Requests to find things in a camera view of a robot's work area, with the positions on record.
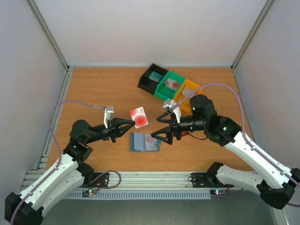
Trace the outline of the red VIP card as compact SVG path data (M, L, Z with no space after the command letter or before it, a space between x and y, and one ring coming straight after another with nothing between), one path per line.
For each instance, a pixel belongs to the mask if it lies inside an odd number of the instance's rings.
M187 135L190 135L190 133L189 132L182 132L181 133L181 136L183 137L183 136L187 136Z

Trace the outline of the white red circle card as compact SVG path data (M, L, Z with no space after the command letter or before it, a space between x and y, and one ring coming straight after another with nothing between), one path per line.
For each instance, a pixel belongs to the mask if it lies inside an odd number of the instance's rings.
M141 128L148 125L148 120L143 107L129 111L132 121L135 122L135 128Z

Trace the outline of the teal card holder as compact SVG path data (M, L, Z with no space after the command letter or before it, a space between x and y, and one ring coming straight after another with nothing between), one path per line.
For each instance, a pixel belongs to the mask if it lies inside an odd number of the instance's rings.
M130 151L131 152L156 152L160 151L161 141L157 139L157 150L146 150L144 133L133 132L130 134Z

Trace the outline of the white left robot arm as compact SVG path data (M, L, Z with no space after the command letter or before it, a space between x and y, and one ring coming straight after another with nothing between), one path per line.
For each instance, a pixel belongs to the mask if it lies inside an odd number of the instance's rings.
M12 225L41 224L44 216L69 192L93 184L94 169L84 162L93 151L88 144L100 140L115 142L134 125L134 121L121 118L95 127L77 120L72 125L69 143L56 162L22 192L6 197L5 220Z

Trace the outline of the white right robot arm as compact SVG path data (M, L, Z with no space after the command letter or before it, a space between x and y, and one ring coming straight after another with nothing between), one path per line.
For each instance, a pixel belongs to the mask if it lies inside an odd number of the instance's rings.
M218 115L213 102L205 95L193 96L189 103L192 114L182 116L171 110L172 100L165 101L166 112L157 117L157 121L168 126L151 133L151 136L171 145L173 138L180 140L184 132L203 131L208 140L239 156L254 170L244 172L214 162L206 172L211 187L223 184L251 191L278 210L288 205L300 182L300 170L274 160L243 133L241 126Z

